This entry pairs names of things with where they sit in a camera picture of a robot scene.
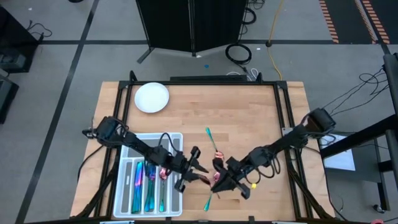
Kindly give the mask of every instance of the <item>white paper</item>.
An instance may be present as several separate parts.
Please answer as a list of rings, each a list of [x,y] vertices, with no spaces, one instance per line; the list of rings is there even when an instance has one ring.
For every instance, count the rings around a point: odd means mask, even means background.
[[[340,136],[337,134],[333,134],[333,136],[336,137],[335,142],[338,142],[346,137],[346,136]],[[333,140],[332,137],[324,136],[321,138],[320,144],[322,144],[322,145],[333,144],[333,142],[331,142],[332,140]],[[351,149],[348,149],[348,150],[341,152],[337,155],[328,157],[323,160],[323,163],[326,168],[355,171],[354,157],[353,157],[353,152]]]

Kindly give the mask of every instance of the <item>white plate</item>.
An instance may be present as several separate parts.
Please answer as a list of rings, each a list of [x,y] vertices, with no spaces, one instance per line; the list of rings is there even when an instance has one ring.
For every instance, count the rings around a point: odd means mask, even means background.
[[[169,102],[169,91],[160,83],[146,83],[137,90],[134,101],[142,112],[156,113]]]

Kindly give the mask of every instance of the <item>gray carpet floor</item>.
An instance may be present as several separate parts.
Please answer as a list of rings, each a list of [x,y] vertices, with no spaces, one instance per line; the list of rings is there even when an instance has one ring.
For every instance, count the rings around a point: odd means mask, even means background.
[[[33,20],[52,30],[53,36],[46,40],[80,40],[95,1],[72,4],[66,0],[0,0],[0,3],[23,26],[27,27],[29,20]],[[249,27],[243,39],[268,38],[278,3],[266,1],[265,6],[256,11],[257,22]],[[274,38],[331,40],[319,2],[286,0]],[[99,0],[87,39],[145,39],[136,2]],[[265,80],[277,80],[266,46],[247,46],[253,52],[248,68],[258,69]],[[40,45],[30,72],[9,77],[20,88],[6,123],[0,125],[1,223],[16,220],[77,47],[73,44]],[[391,52],[398,51],[397,45],[388,47]],[[239,67],[225,57],[224,49],[200,52],[200,58],[155,49],[142,64],[138,64],[136,60],[147,50],[146,45],[85,45],[25,221],[68,218],[75,194],[76,173],[87,144],[81,130],[90,125],[103,81],[125,80],[130,70],[135,71],[139,80],[240,72]],[[304,82],[311,109],[323,106],[357,85],[359,74],[377,72],[384,55],[379,45],[278,44],[271,51],[284,80]],[[246,52],[234,49],[231,54],[239,58]],[[372,90],[372,86],[364,87],[341,108],[367,101]],[[336,129],[357,131],[393,112],[389,92],[384,91],[366,106],[335,116]],[[384,139],[380,139],[380,145],[386,146]],[[381,154],[383,159],[388,159],[386,150],[381,149]],[[363,222],[392,218],[398,213],[398,192],[393,176],[387,174],[386,181],[392,211],[381,215],[371,208],[379,203],[376,184],[328,175],[333,203],[340,208],[343,198],[342,214],[349,220]]]

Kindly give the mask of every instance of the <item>wooden table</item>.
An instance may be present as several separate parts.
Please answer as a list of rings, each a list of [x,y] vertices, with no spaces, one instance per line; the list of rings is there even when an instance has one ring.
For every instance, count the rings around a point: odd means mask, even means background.
[[[294,120],[298,124],[309,112],[307,97],[303,83],[288,82],[288,86]],[[104,116],[112,115],[117,87],[117,82],[103,83],[95,111],[94,127]],[[134,86],[133,96],[138,88],[139,86]],[[214,149],[205,127],[211,129],[216,145],[225,154],[226,159],[234,156],[240,160],[256,146],[270,144],[281,137],[272,86],[172,85],[167,88],[170,101],[156,114],[139,111],[132,97],[127,119],[130,131],[182,133],[184,154],[189,155],[192,147],[198,146],[201,150],[200,164],[211,174],[214,173],[211,163]],[[119,118],[123,111],[125,92]],[[85,156],[91,154],[98,146],[95,140],[88,141]],[[308,146],[318,149],[315,140],[310,140]],[[88,160],[82,169],[71,215],[79,213],[98,189],[104,155],[105,150],[100,151]],[[204,212],[203,207],[208,199],[209,187],[199,181],[187,184],[183,195],[183,213],[179,217],[173,217],[172,220],[247,221],[250,215],[257,221],[295,220],[284,153],[279,153],[278,158],[281,163],[281,173],[272,179],[262,178],[257,189],[251,190],[251,197],[248,200],[243,199],[238,190],[221,192],[221,199],[213,197],[208,212]],[[309,190],[326,212],[333,215],[320,155],[304,149],[302,160]],[[271,172],[270,167],[261,170],[266,174]],[[258,175],[252,172],[248,178],[251,182],[255,182]],[[304,217],[303,196],[300,189],[297,190]],[[104,195],[102,213],[105,212],[108,194],[106,192]]]

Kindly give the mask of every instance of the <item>yellow object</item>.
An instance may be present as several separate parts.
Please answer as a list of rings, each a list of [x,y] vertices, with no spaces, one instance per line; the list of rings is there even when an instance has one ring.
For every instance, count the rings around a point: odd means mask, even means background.
[[[268,43],[271,43],[272,36],[274,35],[275,23],[276,23],[276,20],[278,19],[278,16],[279,16],[280,10],[282,9],[282,5],[284,4],[284,1],[285,0],[280,0],[280,4],[279,4],[279,7],[278,7],[278,10],[275,13],[274,21],[272,22],[271,33],[269,34]],[[267,53],[268,53],[269,58],[271,59],[272,65],[274,66],[274,69],[278,72],[279,79],[282,80],[282,73],[279,71],[278,67],[276,66],[276,64],[274,62],[274,59],[272,58],[271,53],[269,52],[269,47],[267,47]]]

